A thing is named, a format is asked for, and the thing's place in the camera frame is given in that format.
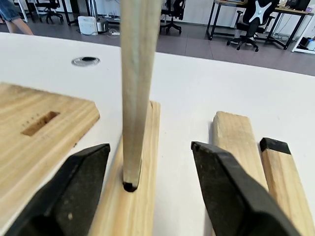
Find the wood grain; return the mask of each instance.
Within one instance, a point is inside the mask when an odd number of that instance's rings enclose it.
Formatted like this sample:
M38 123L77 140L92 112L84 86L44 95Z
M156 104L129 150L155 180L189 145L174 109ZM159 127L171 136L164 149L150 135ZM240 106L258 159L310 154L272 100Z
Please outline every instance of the wood grain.
M160 0L121 2L124 182L133 188L139 182L161 6Z
M90 236L150 236L153 230L158 157L160 105L150 102L146 119L139 187L124 190L123 141L119 144L110 174L90 229Z
M231 152L247 174L268 191L250 119L217 112L213 119L213 128L213 144Z
M91 101L0 84L0 229L98 119Z
M269 193L302 236L315 236L313 218L292 155L267 148L262 152L262 163Z

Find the white router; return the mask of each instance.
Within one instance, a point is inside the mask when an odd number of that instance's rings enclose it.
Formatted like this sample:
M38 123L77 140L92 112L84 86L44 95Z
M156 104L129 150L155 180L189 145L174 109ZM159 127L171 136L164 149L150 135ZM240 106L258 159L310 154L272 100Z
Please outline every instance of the white router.
M79 16L79 28L81 34L84 35L98 35L96 19L93 16Z

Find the gray floor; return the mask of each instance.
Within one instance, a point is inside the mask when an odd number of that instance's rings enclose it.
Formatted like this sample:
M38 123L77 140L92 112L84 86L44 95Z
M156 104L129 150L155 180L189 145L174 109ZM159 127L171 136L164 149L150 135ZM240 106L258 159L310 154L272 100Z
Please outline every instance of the gray floor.
M29 26L36 35L114 46L120 45L119 36L109 36L106 34L97 36L81 35L78 32L78 27L69 27L66 24L60 25L57 20L55 22L55 25L48 25L40 23L37 20L35 23L29 22ZM157 42L158 52L256 65L315 76L315 56L292 53L290 49L294 43L286 51L275 44L262 42L258 43L259 52L257 53L250 46L244 46L241 50L237 51L234 46L226 45L227 38L214 36L212 41L207 40L205 26L180 25L183 31L181 35L178 35L175 29L171 29L169 35L166 35L164 30L162 31ZM232 31L231 29L222 28L218 30ZM7 32L6 26L0 25L0 31Z

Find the wooden stick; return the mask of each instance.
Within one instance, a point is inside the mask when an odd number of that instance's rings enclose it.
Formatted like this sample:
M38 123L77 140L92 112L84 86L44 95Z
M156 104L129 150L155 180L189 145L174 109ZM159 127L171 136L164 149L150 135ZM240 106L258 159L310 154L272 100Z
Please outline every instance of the wooden stick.
M121 2L124 187L127 191L134 191L139 183L161 6L160 0Z
M260 148L269 193L302 236L315 236L313 218L287 143L263 138Z
M213 144L231 152L243 169L267 191L268 186L248 117L217 112L213 119Z
M90 236L150 236L153 229L160 105L150 102L137 191L122 185L123 141L119 145L90 229Z

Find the wooden dowel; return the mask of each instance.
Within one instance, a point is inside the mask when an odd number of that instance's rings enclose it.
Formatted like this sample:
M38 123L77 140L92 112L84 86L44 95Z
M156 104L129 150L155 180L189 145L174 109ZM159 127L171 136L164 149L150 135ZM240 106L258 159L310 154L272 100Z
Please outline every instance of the wooden dowel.
M315 236L313 218L287 143L263 138L260 148L269 193L302 236Z
M139 183L161 5L160 0L121 2L124 187L127 191L134 191Z

